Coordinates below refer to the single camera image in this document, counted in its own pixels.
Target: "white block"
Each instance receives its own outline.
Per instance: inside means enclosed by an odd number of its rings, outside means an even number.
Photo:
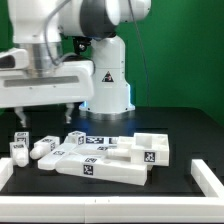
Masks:
[[[192,160],[191,175],[206,197],[224,198],[224,186],[203,160]]]
[[[26,166],[29,163],[29,152],[25,142],[10,142],[10,156],[13,165]]]
[[[116,145],[118,137],[86,136],[86,144]]]
[[[16,132],[14,135],[14,142],[23,141],[26,147],[29,148],[29,132]]]
[[[147,166],[126,161],[106,159],[105,156],[69,155],[55,166],[59,173],[122,183],[144,185],[147,179]]]
[[[76,147],[72,153],[78,153],[81,155],[107,155],[108,150],[114,149],[116,146],[102,145],[102,144],[83,144]]]
[[[155,145],[148,149],[144,146],[133,145],[131,163],[169,166],[169,148],[163,145]]]
[[[60,145],[60,138],[55,136],[46,136],[34,143],[34,148],[30,152],[32,159],[39,159],[47,155]]]
[[[42,159],[38,160],[38,168],[42,170],[54,170],[55,164],[61,160],[64,156],[69,155],[69,153],[76,147],[72,143],[63,143],[54,149],[49,154],[45,155]]]
[[[12,158],[2,158],[0,160],[0,191],[5,186],[13,174]]]
[[[169,166],[168,135],[135,133],[134,144],[131,146],[131,162]]]
[[[81,131],[73,131],[67,136],[68,143],[74,143],[76,145],[82,145],[86,142],[86,133]]]
[[[131,149],[132,144],[134,143],[133,137],[123,137],[119,136],[117,140],[117,148],[121,149]]]

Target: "green backdrop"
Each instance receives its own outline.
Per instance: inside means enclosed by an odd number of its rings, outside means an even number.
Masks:
[[[0,50],[12,46],[6,0],[0,1]],[[224,0],[152,0],[138,22],[149,70],[150,106],[195,107],[224,125]],[[127,47],[132,101],[147,105],[144,66],[133,24],[117,28]],[[65,51],[71,41],[63,41]]]

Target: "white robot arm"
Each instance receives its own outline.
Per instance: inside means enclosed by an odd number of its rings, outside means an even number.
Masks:
[[[60,33],[105,39],[120,22],[132,20],[128,1],[8,0],[15,48],[0,54],[0,108],[18,112],[24,106],[90,100],[94,64],[64,61]],[[151,3],[131,2],[137,19]]]

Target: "robot cable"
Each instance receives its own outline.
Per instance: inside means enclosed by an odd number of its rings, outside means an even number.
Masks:
[[[144,64],[144,69],[145,69],[145,75],[146,75],[146,83],[147,83],[147,86],[146,86],[146,88],[147,88],[147,105],[150,106],[150,103],[149,103],[149,71],[148,71],[148,68],[147,68],[145,51],[144,51],[140,31],[139,31],[139,28],[138,28],[138,24],[135,20],[131,0],[128,0],[128,3],[129,3],[130,11],[131,11],[132,20],[133,20],[134,25],[135,25],[135,30],[136,30],[136,33],[137,33],[138,42],[139,42],[140,49],[141,49],[141,54],[142,54],[142,59],[143,59],[143,64]]]
[[[52,61],[52,63],[55,65],[55,66],[58,66],[61,62],[63,62],[67,57],[70,57],[70,56],[76,56],[76,54],[74,53],[67,53],[65,55],[63,55],[61,58],[59,59],[54,59],[52,54],[51,54],[51,50],[50,50],[50,47],[49,47],[49,42],[48,42],[48,37],[47,37],[47,30],[48,30],[48,25],[51,21],[51,19],[67,4],[69,3],[71,0],[65,0],[64,2],[62,2],[58,7],[56,7],[53,12],[51,12],[51,14],[47,17],[45,23],[44,23],[44,40],[45,40],[45,43],[46,43],[46,48],[47,48],[47,53]]]

